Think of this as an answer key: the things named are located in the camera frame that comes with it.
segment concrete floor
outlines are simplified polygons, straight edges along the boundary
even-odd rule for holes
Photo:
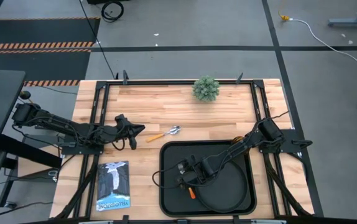
[[[281,23],[277,16],[281,1],[268,3],[280,45],[320,45],[305,25]],[[132,0],[123,4],[125,14],[120,21],[101,21],[103,47],[272,45],[259,0],[226,0],[224,4],[217,0]],[[84,5],[89,16],[100,15],[97,7]],[[326,25],[331,17],[356,17],[357,0],[286,0],[282,13],[309,22],[315,34],[330,45],[347,46],[349,40],[357,45],[357,29]],[[0,17],[83,17],[83,12],[77,0],[4,0]],[[357,51],[349,53],[357,57]],[[357,63],[329,51],[282,54],[305,137],[314,142],[309,154],[324,215],[357,219]],[[106,57],[115,72],[125,69],[132,79],[198,78],[206,74],[235,78],[241,72],[244,78],[281,78],[274,52],[108,52]],[[105,78],[111,74],[102,54],[91,53],[86,79]],[[71,86],[56,88],[77,91]],[[27,89],[43,108],[71,117],[75,96],[39,87]],[[10,128],[4,132],[21,138]],[[9,200],[19,205],[50,202],[54,188],[54,184],[21,182],[14,184]],[[25,191],[25,197],[19,191]],[[0,223],[45,220],[49,211],[50,206],[37,205],[1,216]]]

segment plastic tray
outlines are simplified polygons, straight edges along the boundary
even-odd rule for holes
[[[229,140],[168,142],[160,150],[160,169],[168,169],[190,155],[194,155],[200,159],[217,154],[226,150],[230,145],[231,141]],[[239,165],[245,173],[246,180],[244,181],[246,181],[248,187],[245,201],[237,210],[228,213],[218,213],[209,210],[199,200],[191,199],[187,190],[182,190],[179,187],[159,190],[160,208],[170,217],[250,214],[256,208],[257,200],[249,154],[238,156],[233,162]],[[175,186],[177,185],[176,178],[179,175],[178,169],[163,172],[160,175],[159,183],[165,187]]]

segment black metal frame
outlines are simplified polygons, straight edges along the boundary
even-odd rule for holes
[[[91,110],[90,122],[93,123],[95,121],[98,100],[100,98],[100,92],[101,92],[102,88],[104,88],[105,91],[104,91],[103,104],[101,107],[100,124],[104,124],[104,122],[105,122],[106,108],[107,108],[107,104],[108,104],[109,88],[111,86],[117,86],[117,85],[192,85],[193,82],[194,82],[193,80],[143,80],[143,81],[137,81],[137,80],[127,80],[127,79],[120,80],[120,81],[117,81],[117,80],[116,81],[108,81],[108,82],[107,81],[97,81],[95,96],[94,96],[94,100],[93,100],[93,107]],[[260,113],[260,108],[259,108],[259,101],[257,99],[257,93],[256,93],[256,88],[259,88],[260,93],[261,93],[261,98],[262,98],[261,100],[262,100],[262,104],[263,104],[264,114],[266,115],[266,117],[270,117],[270,111],[269,111],[269,106],[268,106],[268,102],[267,102],[266,91],[264,89],[263,80],[240,80],[240,81],[239,80],[219,80],[219,83],[221,85],[237,85],[237,84],[249,85],[250,89],[251,89],[253,105],[254,105],[254,112],[255,112],[257,121],[262,119],[261,113]],[[263,153],[264,165],[267,166],[267,163],[271,163],[269,154],[268,154],[268,152],[262,152],[262,151],[261,151],[261,153]],[[93,162],[98,162],[98,159],[99,159],[99,155],[95,155],[93,158]],[[281,160],[279,158],[279,152],[274,153],[274,161],[276,164],[277,174],[280,177],[280,179],[284,182],[285,180],[284,180],[284,175],[283,175],[283,171],[282,171]],[[83,162],[81,165],[79,185],[83,182],[83,179],[85,178],[87,165],[88,165],[88,155],[84,155]],[[304,165],[306,166],[307,169],[311,169],[310,162],[305,163]],[[92,206],[92,201],[93,201],[95,180],[96,180],[96,177],[94,176],[90,182],[89,193],[88,193],[88,198],[87,198],[87,202],[86,202],[85,218],[90,218],[90,215],[91,215],[91,206]],[[275,187],[274,187],[274,181],[268,175],[267,175],[267,181],[268,181],[269,191],[270,191],[270,196],[271,196],[272,209],[274,212],[274,216],[277,218],[280,216],[280,213],[279,213],[279,207],[278,207],[278,203],[277,203],[277,195],[276,195],[276,191],[275,191]],[[290,205],[289,205],[288,201],[286,200],[286,198],[284,197],[284,195],[282,195],[282,199],[284,201],[285,214],[291,215]],[[80,202],[81,202],[81,200],[79,199],[78,203],[76,203],[76,205],[75,205],[75,209],[73,212],[74,218],[77,218],[79,216]],[[213,220],[211,222],[217,223],[219,221],[222,221],[222,220]],[[146,222],[146,220],[142,220],[142,221],[139,220],[138,222],[139,223]],[[154,223],[159,223],[159,222],[165,223],[166,220],[153,220],[153,222]]]

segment white cable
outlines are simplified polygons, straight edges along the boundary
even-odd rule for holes
[[[310,30],[311,34],[313,35],[313,37],[314,37],[317,41],[321,42],[323,45],[329,47],[331,50],[333,50],[333,51],[335,51],[335,52],[338,52],[338,53],[340,53],[340,54],[344,54],[344,55],[347,55],[347,56],[351,57],[352,59],[354,59],[354,60],[357,62],[357,58],[355,58],[354,56],[352,56],[352,55],[350,55],[350,54],[348,54],[348,53],[346,53],[346,52],[341,52],[341,51],[339,51],[339,50],[336,50],[336,49],[334,49],[333,47],[331,47],[331,46],[329,46],[328,44],[326,44],[324,41],[320,40],[318,37],[316,37],[316,36],[314,35],[313,31],[311,30],[310,25],[309,25],[308,23],[306,23],[305,21],[300,20],[300,19],[292,19],[292,18],[290,18],[288,21],[295,21],[295,22],[301,22],[301,23],[306,24],[307,27],[308,27],[308,29]]]

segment floor mat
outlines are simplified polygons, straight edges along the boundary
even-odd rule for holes
[[[89,21],[97,33],[100,19]],[[0,49],[91,47],[94,42],[85,18],[0,19]]]
[[[0,70],[26,72],[26,86],[78,85],[84,80],[90,50],[0,50]]]

